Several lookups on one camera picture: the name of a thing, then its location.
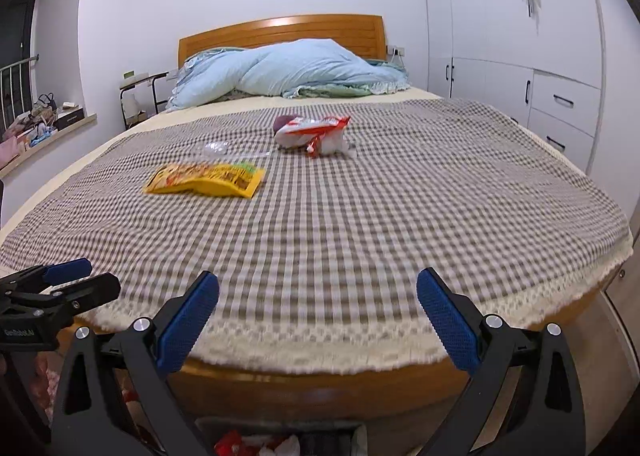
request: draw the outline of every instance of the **pink bag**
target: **pink bag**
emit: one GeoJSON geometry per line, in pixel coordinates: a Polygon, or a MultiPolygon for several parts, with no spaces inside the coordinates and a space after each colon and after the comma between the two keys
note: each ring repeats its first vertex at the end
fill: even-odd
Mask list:
{"type": "Polygon", "coordinates": [[[12,136],[6,141],[0,143],[0,169],[7,165],[12,159],[19,154],[18,140],[12,136]]]}

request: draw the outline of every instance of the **gingham bedspread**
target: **gingham bedspread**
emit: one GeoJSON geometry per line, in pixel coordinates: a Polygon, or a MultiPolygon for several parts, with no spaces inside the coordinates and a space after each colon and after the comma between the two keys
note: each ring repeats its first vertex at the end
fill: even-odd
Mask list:
{"type": "Polygon", "coordinates": [[[124,328],[203,270],[218,307],[193,354],[252,370],[353,373],[444,352],[415,297],[433,266],[457,293],[525,325],[630,254],[628,223],[587,177],[480,103],[310,105],[213,116],[113,145],[7,237],[14,269],[87,257],[122,283],[86,318],[124,328]],[[357,157],[279,150],[277,115],[351,115],[357,157]],[[266,169],[251,200],[147,195],[164,163],[226,141],[266,169]]]}

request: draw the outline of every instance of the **wooden headboard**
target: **wooden headboard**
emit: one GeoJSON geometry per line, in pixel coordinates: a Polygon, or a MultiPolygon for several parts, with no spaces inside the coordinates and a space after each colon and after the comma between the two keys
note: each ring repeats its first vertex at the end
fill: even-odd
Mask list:
{"type": "Polygon", "coordinates": [[[257,48],[297,39],[333,39],[362,58],[386,58],[385,29],[379,15],[294,15],[244,22],[180,40],[178,65],[211,48],[257,48]]]}

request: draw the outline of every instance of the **light blue duvet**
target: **light blue duvet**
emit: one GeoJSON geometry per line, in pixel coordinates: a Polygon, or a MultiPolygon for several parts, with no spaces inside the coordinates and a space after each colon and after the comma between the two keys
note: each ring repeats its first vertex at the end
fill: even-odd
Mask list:
{"type": "Polygon", "coordinates": [[[180,70],[167,110],[209,103],[232,91],[299,98],[385,94],[409,87],[404,68],[367,62],[331,39],[301,39],[193,55],[180,70]]]}

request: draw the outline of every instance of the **window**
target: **window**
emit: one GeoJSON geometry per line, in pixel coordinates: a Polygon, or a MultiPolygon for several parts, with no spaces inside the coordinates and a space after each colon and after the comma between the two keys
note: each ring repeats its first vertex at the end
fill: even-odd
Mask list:
{"type": "Polygon", "coordinates": [[[30,64],[6,68],[31,56],[31,21],[36,0],[12,0],[0,11],[0,129],[31,110],[30,64]]]}

